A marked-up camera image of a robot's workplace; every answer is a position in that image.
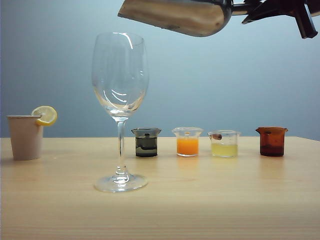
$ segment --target amber beaker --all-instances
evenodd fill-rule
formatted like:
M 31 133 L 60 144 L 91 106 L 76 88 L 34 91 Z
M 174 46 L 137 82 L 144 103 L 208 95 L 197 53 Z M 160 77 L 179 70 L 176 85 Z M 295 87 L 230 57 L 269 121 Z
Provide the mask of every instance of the amber beaker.
M 256 129 L 260 134 L 260 154 L 269 157 L 281 157 L 285 153 L 285 133 L 287 128 L 279 126 L 261 126 Z

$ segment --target table surface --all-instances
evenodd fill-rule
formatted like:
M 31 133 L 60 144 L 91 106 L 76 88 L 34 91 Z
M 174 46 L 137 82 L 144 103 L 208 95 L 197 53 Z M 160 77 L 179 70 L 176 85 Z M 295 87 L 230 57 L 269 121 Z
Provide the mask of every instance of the table surface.
M 112 175 L 118 142 L 44 138 L 42 157 L 14 161 L 1 139 L 2 240 L 319 240 L 320 141 L 286 137 L 283 157 L 261 156 L 259 137 L 239 138 L 235 158 L 176 155 L 175 137 L 158 138 L 158 156 L 126 165 L 148 178 L 144 188 L 94 189 Z

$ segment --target lemon slice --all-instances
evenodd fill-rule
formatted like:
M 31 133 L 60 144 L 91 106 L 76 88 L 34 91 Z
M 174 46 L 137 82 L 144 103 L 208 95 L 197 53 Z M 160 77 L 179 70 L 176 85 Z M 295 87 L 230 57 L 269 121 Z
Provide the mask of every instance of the lemon slice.
M 32 111 L 31 115 L 41 116 L 36 120 L 36 124 L 41 126 L 51 126 L 58 117 L 57 111 L 52 106 L 38 106 Z

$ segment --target beaker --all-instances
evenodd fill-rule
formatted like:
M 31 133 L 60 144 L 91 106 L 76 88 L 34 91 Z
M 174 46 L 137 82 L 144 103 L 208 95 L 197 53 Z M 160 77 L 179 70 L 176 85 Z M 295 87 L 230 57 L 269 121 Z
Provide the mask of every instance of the beaker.
M 238 136 L 234 130 L 215 130 L 208 132 L 213 156 L 232 158 L 238 155 Z
M 280 126 L 260 126 L 260 154 L 269 157 L 281 157 L 285 153 L 285 133 L 287 128 Z
M 199 127 L 176 127 L 172 132 L 176 136 L 176 154 L 182 157 L 194 157 L 199 152 L 199 136 L 204 130 Z
M 135 155 L 138 157 L 154 157 L 158 155 L 157 137 L 159 128 L 139 127 L 131 129 L 135 135 Z

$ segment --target blue backdrop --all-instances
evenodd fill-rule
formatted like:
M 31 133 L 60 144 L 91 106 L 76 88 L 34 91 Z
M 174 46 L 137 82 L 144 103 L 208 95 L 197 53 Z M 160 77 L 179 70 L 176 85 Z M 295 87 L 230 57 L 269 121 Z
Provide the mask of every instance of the blue backdrop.
M 2 137 L 6 115 L 40 105 L 58 111 L 45 137 L 116 136 L 92 89 L 92 54 L 99 33 L 133 32 L 145 39 L 150 83 L 127 136 L 137 127 L 174 136 L 182 126 L 257 136 L 258 126 L 282 126 L 320 140 L 320 34 L 302 39 L 289 16 L 246 25 L 233 16 L 219 33 L 192 37 L 117 17 L 122 2 L 1 1 Z M 320 16 L 313 21 L 320 31 Z

